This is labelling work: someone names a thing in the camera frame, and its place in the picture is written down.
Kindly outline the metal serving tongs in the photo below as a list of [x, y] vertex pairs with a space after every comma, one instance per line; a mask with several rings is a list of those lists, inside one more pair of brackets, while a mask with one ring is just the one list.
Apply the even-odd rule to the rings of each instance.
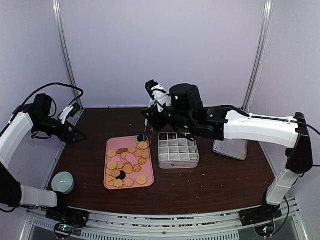
[[143, 140], [146, 142], [148, 141], [149, 144], [152, 144], [152, 138], [153, 138], [153, 127], [151, 126], [150, 122], [145, 119], [144, 121], [144, 130], [143, 130]]

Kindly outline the round tan cookie bottom right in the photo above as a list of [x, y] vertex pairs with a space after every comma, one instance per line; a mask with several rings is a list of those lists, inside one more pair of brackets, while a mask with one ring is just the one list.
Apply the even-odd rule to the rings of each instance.
[[145, 185], [148, 182], [148, 178], [145, 175], [139, 175], [136, 178], [136, 183], [139, 185]]

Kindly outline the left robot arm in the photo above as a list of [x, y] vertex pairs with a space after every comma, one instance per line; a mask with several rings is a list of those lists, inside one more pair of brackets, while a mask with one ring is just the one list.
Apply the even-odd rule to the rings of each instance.
[[48, 161], [54, 159], [53, 151], [58, 145], [41, 141], [36, 133], [55, 136], [62, 143], [71, 145], [87, 139], [77, 127], [68, 122], [80, 111], [75, 103], [67, 106], [55, 119], [47, 116], [47, 109], [38, 104], [29, 104], [16, 111], [0, 135], [0, 202], [10, 208], [45, 207], [61, 222], [72, 218], [66, 207], [63, 193], [45, 190], [42, 175], [50, 169]]

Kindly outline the flower shaped tan cookie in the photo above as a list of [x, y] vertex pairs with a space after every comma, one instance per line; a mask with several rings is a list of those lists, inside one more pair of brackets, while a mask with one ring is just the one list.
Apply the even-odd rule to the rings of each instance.
[[115, 188], [122, 188], [124, 186], [124, 181], [121, 179], [116, 179], [113, 183]]

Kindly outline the pink round cookie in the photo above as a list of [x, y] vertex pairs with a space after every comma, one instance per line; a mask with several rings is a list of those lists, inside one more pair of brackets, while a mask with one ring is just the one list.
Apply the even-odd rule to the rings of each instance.
[[126, 161], [129, 163], [133, 163], [136, 160], [136, 156], [132, 153], [128, 153], [125, 157]]

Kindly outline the round tan cookie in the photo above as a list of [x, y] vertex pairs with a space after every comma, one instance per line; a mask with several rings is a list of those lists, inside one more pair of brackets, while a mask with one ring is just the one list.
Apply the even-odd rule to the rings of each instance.
[[145, 175], [139, 175], [136, 178], [136, 183], [139, 185], [145, 185], [148, 182], [148, 178]]
[[138, 144], [138, 148], [140, 150], [146, 150], [148, 149], [148, 147], [149, 147], [149, 144], [146, 141], [142, 141]]

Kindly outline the left frame post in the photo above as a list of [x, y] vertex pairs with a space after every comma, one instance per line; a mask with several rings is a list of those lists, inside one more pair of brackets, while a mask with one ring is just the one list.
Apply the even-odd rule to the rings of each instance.
[[72, 64], [71, 64], [71, 59], [70, 59], [70, 55], [69, 55], [69, 51], [68, 51], [68, 46], [67, 46], [67, 40], [66, 40], [66, 35], [65, 35], [64, 25], [63, 25], [60, 0], [52, 0], [52, 7], [53, 7], [54, 18], [55, 18], [55, 22], [56, 22], [57, 31], [58, 31], [58, 36], [59, 36], [59, 40], [60, 40], [62, 58], [63, 58], [64, 66], [66, 69], [68, 81], [69, 81], [70, 85], [72, 85], [73, 87], [77, 87], [74, 73], [73, 73]]

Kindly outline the black sandwich cookie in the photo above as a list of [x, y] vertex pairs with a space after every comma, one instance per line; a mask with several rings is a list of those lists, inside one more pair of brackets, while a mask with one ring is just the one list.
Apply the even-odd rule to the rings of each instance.
[[145, 136], [143, 135], [143, 134], [141, 134], [141, 135], [139, 135], [138, 137], [137, 137], [137, 141], [138, 142], [144, 142], [145, 141]]
[[124, 180], [126, 178], [126, 173], [123, 170], [120, 170], [119, 176], [116, 179]]

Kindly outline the frame post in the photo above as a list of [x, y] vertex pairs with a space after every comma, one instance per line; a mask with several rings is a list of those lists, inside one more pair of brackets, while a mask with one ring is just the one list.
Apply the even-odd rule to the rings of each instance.
[[52, 7], [53, 7], [54, 18], [55, 18], [55, 22], [56, 22], [57, 31], [58, 31], [58, 36], [59, 36], [59, 40], [60, 40], [62, 58], [63, 58], [64, 66], [66, 69], [68, 81], [69, 81], [70, 85], [72, 85], [73, 87], [77, 87], [74, 73], [73, 73], [72, 64], [71, 64], [71, 59], [70, 59], [70, 55], [69, 55], [69, 51], [68, 51], [68, 46], [67, 46], [67, 40], [66, 40], [66, 35], [65, 35], [64, 25], [63, 25], [60, 0], [52, 0]]
[[246, 113], [250, 111], [250, 106], [252, 105], [254, 95], [258, 86], [260, 74], [261, 74], [263, 56], [268, 44], [273, 4], [274, 4], [273, 0], [264, 1], [263, 15], [262, 15], [262, 21], [260, 26], [260, 34], [259, 34], [256, 54], [253, 62], [252, 71], [250, 74], [247, 91], [242, 104], [242, 109]]

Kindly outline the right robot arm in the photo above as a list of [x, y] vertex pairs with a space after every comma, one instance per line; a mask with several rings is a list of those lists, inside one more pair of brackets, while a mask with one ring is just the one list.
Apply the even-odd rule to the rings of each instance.
[[313, 151], [308, 125], [302, 113], [295, 116], [271, 117], [245, 113], [231, 105], [205, 107], [202, 110], [178, 110], [172, 106], [158, 110], [151, 106], [141, 114], [160, 131], [171, 126], [175, 131], [188, 131], [192, 137], [211, 140], [249, 140], [285, 147], [282, 170], [266, 191], [265, 203], [256, 210], [259, 220], [268, 220], [300, 175], [313, 167]]

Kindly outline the black sandwich cookie lower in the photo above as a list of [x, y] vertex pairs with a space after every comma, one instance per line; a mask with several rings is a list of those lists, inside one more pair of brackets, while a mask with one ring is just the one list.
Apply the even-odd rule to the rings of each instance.
[[123, 170], [120, 170], [119, 176], [116, 179], [124, 180], [126, 178], [126, 173]]

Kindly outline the right frame post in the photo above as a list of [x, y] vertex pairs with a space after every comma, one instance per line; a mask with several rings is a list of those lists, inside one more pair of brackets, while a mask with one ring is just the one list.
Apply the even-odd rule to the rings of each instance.
[[262, 21], [260, 26], [260, 34], [259, 34], [256, 54], [253, 62], [252, 71], [250, 74], [247, 91], [242, 104], [242, 109], [246, 113], [250, 111], [250, 106], [252, 105], [254, 95], [258, 86], [260, 74], [261, 74], [263, 56], [268, 44], [273, 4], [274, 4], [273, 0], [264, 1], [263, 15], [262, 15]]

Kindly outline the white divided cookie tin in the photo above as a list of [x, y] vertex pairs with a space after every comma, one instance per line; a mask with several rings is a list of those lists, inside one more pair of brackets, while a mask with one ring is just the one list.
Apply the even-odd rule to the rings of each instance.
[[[161, 140], [161, 134], [167, 140]], [[158, 165], [161, 169], [193, 169], [200, 161], [196, 141], [188, 132], [161, 132], [158, 135]]]

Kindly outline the black sandwich cookie top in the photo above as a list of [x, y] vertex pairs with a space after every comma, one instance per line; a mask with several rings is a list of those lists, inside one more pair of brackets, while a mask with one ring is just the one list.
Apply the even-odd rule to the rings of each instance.
[[143, 135], [143, 134], [141, 134], [141, 135], [139, 135], [138, 137], [137, 137], [137, 141], [138, 142], [144, 142], [145, 141], [145, 136]]

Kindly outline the pink plastic tray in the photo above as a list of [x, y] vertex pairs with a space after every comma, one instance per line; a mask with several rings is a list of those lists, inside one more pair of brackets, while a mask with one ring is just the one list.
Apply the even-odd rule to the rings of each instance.
[[[126, 136], [111, 138], [106, 143], [105, 166], [104, 166], [104, 187], [108, 190], [124, 190], [134, 188], [149, 187], [154, 183], [154, 171], [151, 158], [151, 149], [149, 141], [148, 149], [139, 149], [135, 143], [137, 136]], [[127, 154], [134, 154], [135, 161], [126, 161]], [[126, 173], [123, 180], [124, 186], [121, 188], [114, 187], [116, 177], [120, 171]], [[140, 175], [147, 177], [147, 183], [139, 185], [136, 178]]]

